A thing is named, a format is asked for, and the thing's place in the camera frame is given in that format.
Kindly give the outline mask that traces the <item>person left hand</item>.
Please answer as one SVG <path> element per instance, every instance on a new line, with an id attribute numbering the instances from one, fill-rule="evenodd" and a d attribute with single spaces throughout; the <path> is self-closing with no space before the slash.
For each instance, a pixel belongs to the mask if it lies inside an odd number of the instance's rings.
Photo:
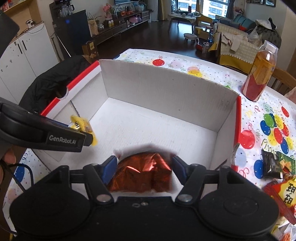
<path id="1" fill-rule="evenodd" d="M 2 159 L 6 162 L 6 164 L 15 164 L 16 163 L 16 156 L 12 149 L 8 149 L 8 151 L 4 154 Z M 4 170 L 2 167 L 0 167 L 0 184 L 2 183 L 4 179 Z"/>

